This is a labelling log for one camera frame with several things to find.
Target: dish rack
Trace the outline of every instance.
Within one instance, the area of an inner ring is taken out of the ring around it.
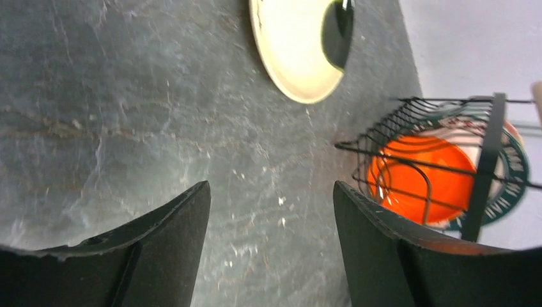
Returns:
[[[360,191],[375,203],[381,204],[390,193],[418,198],[425,203],[423,225],[439,230],[458,230],[461,239],[476,242],[484,224],[506,215],[514,207],[515,204],[504,196],[513,196],[519,201],[526,189],[542,189],[541,184],[529,181],[529,163],[522,149],[521,138],[513,136],[513,131],[507,130],[505,125],[507,104],[532,104],[533,101],[508,100],[503,93],[464,99],[412,97],[399,101],[401,105],[395,111],[365,133],[352,141],[335,144],[340,150],[357,154],[357,168],[352,178],[358,183]],[[477,153],[477,159],[473,160],[475,171],[407,159],[383,150],[391,141],[401,142],[401,137],[427,135],[436,138],[412,144],[412,153],[436,150],[442,146],[467,148]],[[434,141],[442,138],[447,142]],[[373,159],[378,159],[383,165],[377,172]],[[424,178],[424,195],[394,188],[393,178],[385,174],[398,164],[416,170]],[[432,186],[426,173],[433,169],[472,179],[466,209],[432,197],[435,186]],[[461,215],[451,221],[429,223],[430,208],[437,205],[461,210]]]

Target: slate countertop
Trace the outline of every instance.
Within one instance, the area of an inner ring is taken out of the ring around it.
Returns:
[[[294,103],[246,0],[8,0],[0,8],[0,244],[117,227],[209,180],[193,306],[347,306],[332,142],[419,95],[397,0],[356,2],[343,82]]]

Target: cream plate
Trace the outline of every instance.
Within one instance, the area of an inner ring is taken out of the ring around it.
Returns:
[[[332,0],[249,1],[256,45],[275,85],[303,104],[314,104],[330,95],[344,74],[344,67],[333,57],[337,52],[346,56],[352,38],[351,24],[346,25],[346,32],[340,31],[345,28],[341,19],[347,15],[335,10],[346,7],[345,12],[350,10],[353,16],[351,0],[345,0],[344,5]],[[333,36],[327,39],[328,45],[334,45],[331,55],[325,52],[325,35]]]

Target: metal bar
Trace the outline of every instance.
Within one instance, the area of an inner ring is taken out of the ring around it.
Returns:
[[[468,98],[417,98],[419,100],[425,100],[425,101],[470,101]],[[405,100],[412,100],[412,98],[401,98],[399,101],[403,102]],[[474,99],[472,102],[491,102],[491,100],[483,100],[483,99]],[[512,104],[533,104],[533,100],[522,100],[522,99],[511,99],[511,100],[505,100],[505,102],[509,102]]]
[[[506,112],[506,95],[496,93],[493,108],[482,142],[474,184],[468,202],[467,216],[461,227],[461,239],[476,242],[480,233],[482,217],[486,210],[488,195],[493,181],[493,173],[502,148],[501,137]]]

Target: white plate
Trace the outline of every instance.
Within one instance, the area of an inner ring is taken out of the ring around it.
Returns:
[[[323,21],[332,0],[249,0],[252,30],[262,62],[290,99],[314,104],[330,95],[343,70],[322,47]]]

